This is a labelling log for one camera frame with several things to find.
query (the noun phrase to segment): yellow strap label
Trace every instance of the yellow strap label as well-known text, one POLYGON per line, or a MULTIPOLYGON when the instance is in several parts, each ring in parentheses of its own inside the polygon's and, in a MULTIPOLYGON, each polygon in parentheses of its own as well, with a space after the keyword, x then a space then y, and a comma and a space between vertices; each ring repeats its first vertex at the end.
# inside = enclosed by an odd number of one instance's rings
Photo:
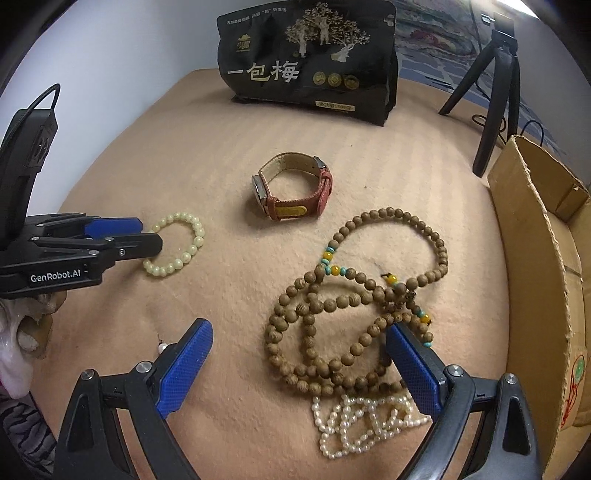
POLYGON ((275 212, 279 217, 301 217, 308 212, 308 209, 303 205, 298 207, 275 207, 275 212))

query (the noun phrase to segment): black snack bag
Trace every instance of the black snack bag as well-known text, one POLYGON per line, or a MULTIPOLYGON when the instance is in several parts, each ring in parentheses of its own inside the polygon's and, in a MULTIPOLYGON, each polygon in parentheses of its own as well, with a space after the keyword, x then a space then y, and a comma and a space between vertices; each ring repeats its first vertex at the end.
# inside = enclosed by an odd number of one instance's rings
POLYGON ((384 126, 396 104, 396 8, 288 0, 217 19, 220 73, 237 100, 297 103, 384 126))

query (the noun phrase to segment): tripod leg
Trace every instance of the tripod leg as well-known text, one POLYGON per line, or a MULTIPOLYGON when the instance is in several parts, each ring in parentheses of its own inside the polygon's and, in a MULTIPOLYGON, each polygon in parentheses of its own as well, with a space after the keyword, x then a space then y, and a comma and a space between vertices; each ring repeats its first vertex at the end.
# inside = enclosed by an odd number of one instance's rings
POLYGON ((462 100, 462 97, 466 94, 470 87, 476 83, 478 77, 488 64, 492 62, 492 59, 495 57, 495 46, 492 43, 489 43, 486 47, 482 49, 480 55, 476 57, 474 63, 467 71, 466 75, 457 86, 457 88, 453 91, 452 95, 448 98, 445 105, 443 105, 442 109, 439 110, 439 115, 447 115, 449 112, 452 111, 457 103, 462 100))
POLYGON ((515 57, 501 48, 495 50, 495 76, 492 81, 491 103, 488 107, 484 131, 472 166, 474 175, 482 177, 495 148, 496 138, 501 130, 509 90, 513 79, 515 57))
POLYGON ((509 94, 509 120, 507 122, 507 138, 517 135, 519 122, 519 102, 521 101, 521 74, 519 72, 519 60, 515 57, 513 66, 513 78, 511 81, 511 93, 509 94))

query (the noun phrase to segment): watch face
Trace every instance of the watch face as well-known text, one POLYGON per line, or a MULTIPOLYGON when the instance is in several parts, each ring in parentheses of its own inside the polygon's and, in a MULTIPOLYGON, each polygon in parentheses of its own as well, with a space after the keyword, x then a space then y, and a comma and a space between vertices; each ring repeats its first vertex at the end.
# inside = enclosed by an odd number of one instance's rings
POLYGON ((267 202, 267 192, 265 191, 265 187, 263 186, 259 175, 255 175, 252 178, 252 192, 255 196, 257 204, 259 207, 261 207, 261 210, 266 215, 267 211, 265 210, 265 204, 267 202))

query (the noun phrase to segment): white wall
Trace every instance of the white wall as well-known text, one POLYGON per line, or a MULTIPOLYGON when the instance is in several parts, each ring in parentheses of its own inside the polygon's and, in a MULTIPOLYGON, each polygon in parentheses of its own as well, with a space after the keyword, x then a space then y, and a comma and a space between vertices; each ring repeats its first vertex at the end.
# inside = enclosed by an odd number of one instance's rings
POLYGON ((176 81, 217 66, 219 15, 259 3, 78 0, 35 43, 0 98, 3 136, 17 110, 61 84, 59 131, 29 214, 56 212, 96 157, 176 81))

